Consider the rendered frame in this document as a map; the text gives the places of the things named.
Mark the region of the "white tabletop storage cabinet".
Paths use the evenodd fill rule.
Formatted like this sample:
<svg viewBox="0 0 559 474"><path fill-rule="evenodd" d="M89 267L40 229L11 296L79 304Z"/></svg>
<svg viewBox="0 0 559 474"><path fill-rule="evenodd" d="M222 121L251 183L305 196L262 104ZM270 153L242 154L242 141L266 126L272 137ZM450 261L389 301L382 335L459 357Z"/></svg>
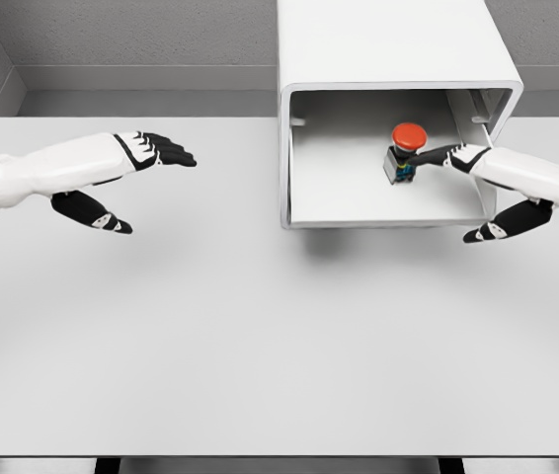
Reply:
<svg viewBox="0 0 559 474"><path fill-rule="evenodd" d="M485 0L277 0L280 221L300 91L466 90L490 145L523 83Z"/></svg>

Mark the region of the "red button load switch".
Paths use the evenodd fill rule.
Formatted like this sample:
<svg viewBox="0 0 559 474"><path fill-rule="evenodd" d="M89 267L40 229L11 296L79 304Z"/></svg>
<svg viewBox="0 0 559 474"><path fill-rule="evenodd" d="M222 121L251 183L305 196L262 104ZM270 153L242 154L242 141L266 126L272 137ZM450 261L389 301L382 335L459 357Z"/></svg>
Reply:
<svg viewBox="0 0 559 474"><path fill-rule="evenodd" d="M409 160L427 144L428 135L420 125L404 122L393 128L391 138L392 145L387 149L383 170L391 185L412 183L416 168L409 164Z"/></svg>

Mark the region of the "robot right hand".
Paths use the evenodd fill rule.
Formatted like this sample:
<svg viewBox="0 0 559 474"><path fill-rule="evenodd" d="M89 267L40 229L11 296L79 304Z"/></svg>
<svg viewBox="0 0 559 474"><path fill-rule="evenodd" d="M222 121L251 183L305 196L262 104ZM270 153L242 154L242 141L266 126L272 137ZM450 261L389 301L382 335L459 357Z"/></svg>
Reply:
<svg viewBox="0 0 559 474"><path fill-rule="evenodd" d="M413 166L449 167L525 196L492 220L467 232L465 243L501 240L548 223L559 205L559 166L514 150L474 144L446 145L410 159Z"/></svg>

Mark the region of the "white cabinet drawer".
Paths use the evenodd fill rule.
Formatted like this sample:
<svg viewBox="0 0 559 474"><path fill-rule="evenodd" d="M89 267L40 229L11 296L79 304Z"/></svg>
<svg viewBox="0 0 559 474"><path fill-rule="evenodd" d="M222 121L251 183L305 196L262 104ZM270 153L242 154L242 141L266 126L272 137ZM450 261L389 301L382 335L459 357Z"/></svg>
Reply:
<svg viewBox="0 0 559 474"><path fill-rule="evenodd" d="M384 170L392 131L420 125L427 148L490 145L478 101L466 90L300 91L290 99L287 223L307 227L478 224L496 209L494 187L422 166L411 183Z"/></svg>

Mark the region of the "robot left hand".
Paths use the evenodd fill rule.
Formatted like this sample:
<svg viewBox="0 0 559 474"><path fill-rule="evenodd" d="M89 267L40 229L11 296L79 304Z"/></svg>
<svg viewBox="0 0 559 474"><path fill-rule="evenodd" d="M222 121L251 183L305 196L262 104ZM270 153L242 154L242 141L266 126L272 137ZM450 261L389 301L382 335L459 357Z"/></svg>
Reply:
<svg viewBox="0 0 559 474"><path fill-rule="evenodd" d="M87 227L130 234L132 227L84 194L87 186L121 179L155 166L195 167L194 155L170 138L146 131L98 133L44 149L36 169L37 190L53 210Z"/></svg>

